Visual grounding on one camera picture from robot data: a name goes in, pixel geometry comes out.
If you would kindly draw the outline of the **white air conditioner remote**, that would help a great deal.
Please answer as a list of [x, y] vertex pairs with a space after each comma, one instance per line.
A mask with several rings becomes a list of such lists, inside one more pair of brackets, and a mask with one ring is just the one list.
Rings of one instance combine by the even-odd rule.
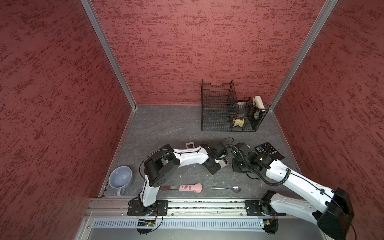
[[194, 142], [186, 143], [186, 148], [187, 149], [194, 149], [195, 148], [195, 143]]

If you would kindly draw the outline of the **grey white remote control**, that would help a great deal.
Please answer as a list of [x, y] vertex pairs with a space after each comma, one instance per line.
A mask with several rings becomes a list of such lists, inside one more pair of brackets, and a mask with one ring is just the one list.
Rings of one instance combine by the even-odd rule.
[[227, 159], [217, 160], [217, 163], [221, 166], [221, 168], [226, 167], [230, 164], [230, 162]]

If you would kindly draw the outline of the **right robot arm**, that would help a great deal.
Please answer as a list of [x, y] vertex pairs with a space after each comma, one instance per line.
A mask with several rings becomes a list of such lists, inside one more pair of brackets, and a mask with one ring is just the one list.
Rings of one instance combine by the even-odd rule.
[[287, 214], [315, 224], [334, 240], [344, 240], [353, 227], [354, 210], [350, 195], [345, 190], [322, 186], [293, 171], [280, 160], [273, 160], [266, 153], [245, 153], [232, 149], [235, 169], [254, 173], [268, 186], [285, 186], [300, 199], [289, 198], [275, 191], [267, 191], [259, 201], [264, 216]]

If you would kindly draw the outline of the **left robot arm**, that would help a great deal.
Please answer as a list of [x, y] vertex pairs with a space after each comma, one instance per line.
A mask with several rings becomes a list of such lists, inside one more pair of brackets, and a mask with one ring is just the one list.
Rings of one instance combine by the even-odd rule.
[[222, 143], [214, 147], [201, 145], [192, 149], [174, 149], [164, 145], [144, 160], [145, 184], [139, 194], [139, 200], [144, 208], [157, 201], [160, 187], [164, 185], [177, 169], [189, 165], [202, 165], [211, 175], [215, 175], [226, 166], [228, 151]]

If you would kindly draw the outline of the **metal spoon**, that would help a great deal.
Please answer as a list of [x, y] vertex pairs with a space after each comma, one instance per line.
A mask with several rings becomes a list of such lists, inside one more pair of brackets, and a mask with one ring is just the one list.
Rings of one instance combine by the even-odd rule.
[[239, 186], [233, 186], [231, 188], [221, 188], [221, 187], [211, 187], [212, 190], [228, 190], [232, 191], [234, 193], [239, 193], [241, 191], [241, 188]]

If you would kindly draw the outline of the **pink cat paw knife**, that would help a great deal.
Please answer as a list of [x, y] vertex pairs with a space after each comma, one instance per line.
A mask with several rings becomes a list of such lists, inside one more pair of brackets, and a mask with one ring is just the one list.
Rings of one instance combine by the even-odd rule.
[[181, 191], [181, 192], [194, 192], [200, 193], [203, 190], [203, 186], [201, 183], [197, 183], [194, 185], [178, 185], [178, 186], [161, 186], [161, 191]]

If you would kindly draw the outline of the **black calculator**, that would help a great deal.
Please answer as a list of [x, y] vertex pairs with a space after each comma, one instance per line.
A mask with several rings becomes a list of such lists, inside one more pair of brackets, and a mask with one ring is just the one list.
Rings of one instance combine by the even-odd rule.
[[285, 156], [280, 154], [270, 143], [264, 143], [255, 147], [257, 153], [266, 153], [272, 160], [283, 160]]

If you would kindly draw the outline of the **yellow sponge in basket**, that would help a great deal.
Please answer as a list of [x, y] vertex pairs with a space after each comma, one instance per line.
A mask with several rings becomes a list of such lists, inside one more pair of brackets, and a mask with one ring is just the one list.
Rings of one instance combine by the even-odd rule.
[[234, 118], [233, 121], [233, 127], [240, 127], [242, 128], [244, 126], [245, 120], [244, 118]]

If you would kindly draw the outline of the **white papers in basket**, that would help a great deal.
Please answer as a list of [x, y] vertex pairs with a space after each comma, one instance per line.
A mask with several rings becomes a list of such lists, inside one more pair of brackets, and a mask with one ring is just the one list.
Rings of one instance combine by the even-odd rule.
[[261, 96], [253, 97], [253, 106], [257, 107], [260, 110], [264, 110], [265, 109], [265, 106], [264, 106], [264, 103], [262, 101]]

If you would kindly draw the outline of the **grey bowl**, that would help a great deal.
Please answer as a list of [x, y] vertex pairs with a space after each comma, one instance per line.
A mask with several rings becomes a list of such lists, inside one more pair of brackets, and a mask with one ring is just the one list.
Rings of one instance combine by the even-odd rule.
[[121, 197], [124, 191], [134, 180], [133, 171], [128, 166], [121, 166], [112, 171], [109, 176], [109, 185], [117, 191], [117, 196]]

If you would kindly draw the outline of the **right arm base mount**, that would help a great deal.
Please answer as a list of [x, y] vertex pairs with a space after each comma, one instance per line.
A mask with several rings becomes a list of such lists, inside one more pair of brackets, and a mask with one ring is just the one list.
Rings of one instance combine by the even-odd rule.
[[280, 217], [287, 215], [276, 212], [269, 203], [263, 201], [260, 203], [260, 201], [256, 200], [246, 200], [245, 209], [249, 217]]

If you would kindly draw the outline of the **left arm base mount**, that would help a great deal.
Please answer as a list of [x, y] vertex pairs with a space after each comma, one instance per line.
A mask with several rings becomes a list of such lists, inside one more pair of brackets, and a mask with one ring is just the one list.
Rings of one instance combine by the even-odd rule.
[[169, 201], [157, 200], [153, 205], [144, 207], [139, 199], [132, 199], [128, 203], [128, 216], [166, 216]]

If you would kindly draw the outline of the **aluminium front rail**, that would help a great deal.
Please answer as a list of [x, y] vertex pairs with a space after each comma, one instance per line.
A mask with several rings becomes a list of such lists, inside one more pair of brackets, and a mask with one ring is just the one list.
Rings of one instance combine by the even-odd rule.
[[[168, 211], [164, 217], [248, 217], [247, 199], [168, 199]], [[102, 198], [91, 200], [87, 216], [127, 216], [127, 198]]]

